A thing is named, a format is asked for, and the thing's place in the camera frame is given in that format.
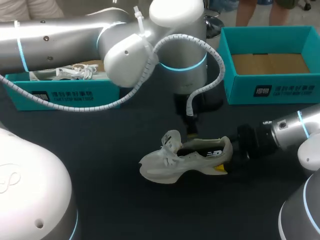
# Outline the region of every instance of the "shoe sole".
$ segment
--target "shoe sole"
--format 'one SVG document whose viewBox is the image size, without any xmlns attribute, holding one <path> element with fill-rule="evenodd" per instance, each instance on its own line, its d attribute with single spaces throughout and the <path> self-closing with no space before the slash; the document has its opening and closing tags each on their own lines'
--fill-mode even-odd
<svg viewBox="0 0 320 240">
<path fill-rule="evenodd" d="M 203 168 L 201 170 L 197 170 L 197 169 L 195 169 L 195 170 L 200 172 L 200 173 L 202 173 L 202 174 L 211 175 L 211 176 L 221 176 L 221 175 L 227 175 L 228 174 L 225 171 L 216 170 L 214 167 L 205 167 L 205 168 Z M 175 176 L 175 177 L 171 177 L 171 178 L 159 179 L 159 178 L 145 177 L 140 171 L 141 175 L 145 179 L 147 179 L 147 180 L 149 180 L 151 182 L 157 183 L 157 184 L 175 184 L 178 181 L 178 179 L 186 172 L 188 172 L 188 171 L 185 171 L 185 172 L 181 173 L 181 175 L 179 175 L 179 176 Z"/>
</svg>

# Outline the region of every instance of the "floor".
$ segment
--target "floor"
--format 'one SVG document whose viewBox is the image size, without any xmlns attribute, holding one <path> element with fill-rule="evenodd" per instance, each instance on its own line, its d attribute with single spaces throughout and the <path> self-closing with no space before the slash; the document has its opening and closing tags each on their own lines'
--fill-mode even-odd
<svg viewBox="0 0 320 240">
<path fill-rule="evenodd" d="M 147 16 L 149 5 L 152 0 L 57 0 L 66 16 L 85 15 L 104 8 L 117 7 L 133 13 L 133 7 L 138 5 L 142 13 Z M 304 1 L 290 12 L 288 25 L 312 25 L 320 33 L 320 0 L 311 2 L 311 10 L 304 11 Z M 258 5 L 249 23 L 250 26 L 267 26 L 271 5 Z M 232 27 L 236 23 L 236 10 L 222 12 L 219 18 L 225 26 Z M 219 37 L 208 40 L 214 48 L 218 47 Z"/>
</svg>

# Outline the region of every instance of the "dark table surface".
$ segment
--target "dark table surface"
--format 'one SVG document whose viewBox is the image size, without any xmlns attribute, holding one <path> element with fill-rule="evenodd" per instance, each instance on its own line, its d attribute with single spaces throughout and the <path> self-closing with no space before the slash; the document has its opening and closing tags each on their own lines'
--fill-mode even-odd
<svg viewBox="0 0 320 240">
<path fill-rule="evenodd" d="M 208 78 L 217 75 L 209 61 Z M 0 121 L 13 133 L 55 153 L 68 169 L 79 208 L 83 240 L 208 239 L 279 240 L 278 214 L 306 180 L 297 152 L 277 152 L 227 176 L 185 173 L 176 184 L 147 181 L 140 159 L 161 137 L 186 129 L 175 114 L 160 69 L 120 109 L 94 113 L 18 112 L 0 87 Z M 223 85 L 210 100 L 225 100 Z M 235 133 L 237 126 L 273 120 L 306 105 L 224 106 L 203 113 L 199 137 Z"/>
</svg>

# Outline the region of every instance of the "silver robotic arm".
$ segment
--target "silver robotic arm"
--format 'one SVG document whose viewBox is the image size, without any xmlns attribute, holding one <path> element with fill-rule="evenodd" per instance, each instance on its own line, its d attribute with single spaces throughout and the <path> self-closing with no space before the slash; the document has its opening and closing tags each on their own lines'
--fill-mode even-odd
<svg viewBox="0 0 320 240">
<path fill-rule="evenodd" d="M 0 24 L 0 82 L 26 98 L 49 108 L 68 112 L 96 112 L 114 108 L 129 100 L 149 79 L 160 62 L 171 79 L 171 89 L 187 96 L 186 115 L 193 117 L 193 99 L 223 79 L 225 66 L 206 40 L 202 0 L 154 0 L 150 19 L 138 9 L 131 21 L 118 8 L 108 8 L 84 17 L 41 19 Z M 207 53 L 220 68 L 218 78 L 207 82 Z M 54 104 L 24 91 L 4 74 L 56 68 L 101 59 L 109 78 L 120 87 L 133 90 L 125 97 L 96 107 Z"/>
<path fill-rule="evenodd" d="M 299 147 L 299 162 L 311 177 L 283 204 L 278 228 L 282 240 L 320 240 L 320 104 L 255 129 L 239 127 L 238 133 L 250 158 Z"/>
</svg>

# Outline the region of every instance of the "sneaker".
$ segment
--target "sneaker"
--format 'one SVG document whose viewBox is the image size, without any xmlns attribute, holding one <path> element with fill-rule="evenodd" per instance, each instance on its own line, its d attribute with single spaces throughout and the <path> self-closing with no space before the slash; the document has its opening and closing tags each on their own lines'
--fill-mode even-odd
<svg viewBox="0 0 320 240">
<path fill-rule="evenodd" d="M 228 137 L 193 139 L 181 143 L 177 130 L 168 131 L 161 140 L 162 148 L 139 162 L 141 175 L 155 183 L 174 184 L 185 172 L 197 170 L 206 175 L 225 175 L 220 166 L 231 160 L 233 146 Z"/>
</svg>

